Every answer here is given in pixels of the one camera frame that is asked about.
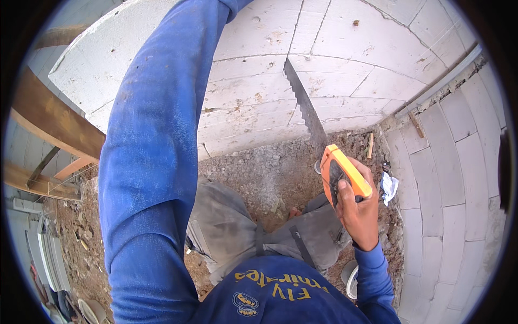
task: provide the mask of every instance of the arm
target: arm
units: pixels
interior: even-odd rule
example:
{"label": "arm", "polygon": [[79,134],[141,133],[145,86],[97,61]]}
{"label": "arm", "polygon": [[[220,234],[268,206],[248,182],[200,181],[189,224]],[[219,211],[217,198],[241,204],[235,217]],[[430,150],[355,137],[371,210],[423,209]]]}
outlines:
{"label": "arm", "polygon": [[[351,163],[375,188],[370,169],[353,158]],[[378,192],[356,203],[351,185],[338,182],[339,199],[336,213],[354,241],[358,262],[358,308],[372,323],[400,323],[392,308],[394,299],[392,281],[387,272],[387,259],[378,238]]]}
{"label": "arm", "polygon": [[124,76],[99,166],[117,322],[186,322],[198,306],[183,264],[197,183],[196,130],[223,26],[249,2],[178,3]]}

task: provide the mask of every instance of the person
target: person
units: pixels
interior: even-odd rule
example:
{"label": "person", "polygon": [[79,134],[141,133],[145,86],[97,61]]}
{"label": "person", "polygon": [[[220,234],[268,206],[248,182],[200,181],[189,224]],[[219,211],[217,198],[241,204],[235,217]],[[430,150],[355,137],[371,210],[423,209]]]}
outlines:
{"label": "person", "polygon": [[[397,323],[376,192],[356,204],[341,181],[336,214],[321,195],[289,227],[268,234],[234,191],[198,179],[196,131],[213,54],[224,25],[249,2],[179,2],[123,78],[99,166],[113,317],[117,323]],[[370,170],[351,161],[375,188]],[[343,228],[359,265],[358,307],[322,275],[349,241]],[[217,283],[203,302],[183,263],[185,242],[204,254]]]}

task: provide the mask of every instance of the hand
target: hand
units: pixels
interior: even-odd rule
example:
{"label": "hand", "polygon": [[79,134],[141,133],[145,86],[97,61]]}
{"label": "hand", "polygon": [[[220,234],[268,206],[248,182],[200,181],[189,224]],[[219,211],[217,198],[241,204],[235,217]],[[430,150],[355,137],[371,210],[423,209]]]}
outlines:
{"label": "hand", "polygon": [[363,251],[371,251],[378,244],[378,192],[370,169],[353,158],[348,159],[367,180],[372,194],[356,203],[349,182],[343,179],[338,181],[336,216],[358,247]]}

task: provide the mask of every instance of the wooden plank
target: wooden plank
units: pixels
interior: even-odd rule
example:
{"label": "wooden plank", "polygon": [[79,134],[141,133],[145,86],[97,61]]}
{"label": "wooden plank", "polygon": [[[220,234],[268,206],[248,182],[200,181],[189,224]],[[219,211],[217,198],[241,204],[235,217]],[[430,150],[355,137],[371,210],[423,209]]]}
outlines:
{"label": "wooden plank", "polygon": [[370,133],[369,138],[369,151],[367,152],[367,158],[372,159],[372,148],[374,147],[374,133]]}
{"label": "wooden plank", "polygon": [[47,154],[47,156],[44,157],[44,159],[39,163],[39,165],[36,167],[34,172],[32,173],[31,177],[27,180],[25,183],[25,187],[27,189],[31,188],[31,185],[33,184],[34,180],[38,178],[38,176],[41,174],[41,171],[49,164],[50,160],[57,154],[57,152],[60,150],[59,147],[54,146],[50,152]]}
{"label": "wooden plank", "polygon": [[20,78],[11,117],[48,143],[99,162],[106,136],[55,96],[28,67]]}
{"label": "wooden plank", "polygon": [[90,25],[91,24],[79,24],[51,28],[40,36],[34,49],[69,45],[77,36],[90,27]]}
{"label": "wooden plank", "polygon": [[53,184],[49,177],[43,175],[39,175],[31,185],[31,188],[27,189],[25,184],[31,176],[31,171],[20,168],[8,161],[4,161],[3,167],[4,183],[7,185],[46,197],[65,200],[81,200],[81,195],[76,188]]}
{"label": "wooden plank", "polygon": [[424,138],[423,130],[421,129],[421,126],[419,125],[419,122],[418,122],[417,118],[415,117],[414,113],[412,111],[410,111],[408,113],[408,116],[410,116],[410,120],[412,121],[412,123],[414,124],[415,128],[417,129],[419,137],[420,138]]}
{"label": "wooden plank", "polygon": [[91,159],[89,160],[86,158],[78,158],[76,161],[72,162],[71,164],[64,167],[61,171],[56,173],[54,178],[56,178],[60,181],[64,181],[66,179],[66,177],[68,177],[75,171],[81,169],[82,167],[84,167],[92,162],[93,162],[93,160],[91,160]]}

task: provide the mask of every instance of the debris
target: debris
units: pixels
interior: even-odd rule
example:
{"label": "debris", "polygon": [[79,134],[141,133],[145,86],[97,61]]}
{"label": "debris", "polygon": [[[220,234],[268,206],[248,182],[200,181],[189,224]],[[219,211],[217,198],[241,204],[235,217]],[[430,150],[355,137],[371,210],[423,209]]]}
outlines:
{"label": "debris", "polygon": [[91,239],[93,236],[94,236],[94,234],[92,232],[90,232],[90,230],[85,230],[84,237],[86,237],[87,240]]}
{"label": "debris", "polygon": [[367,158],[372,159],[372,148],[374,147],[374,133],[370,133],[369,137],[369,152],[367,153]]}
{"label": "debris", "polygon": [[80,240],[79,240],[79,242],[81,242],[81,245],[84,247],[84,249],[85,249],[86,251],[90,250],[90,249],[88,248],[88,245],[87,245],[83,240],[81,240],[81,239],[80,239]]}
{"label": "debris", "polygon": [[383,196],[381,197],[383,198],[383,203],[385,204],[385,206],[388,206],[389,201],[391,201],[392,198],[394,198],[394,196],[396,195],[398,184],[398,179],[390,177],[389,174],[385,171],[381,173],[381,188],[384,192]]}

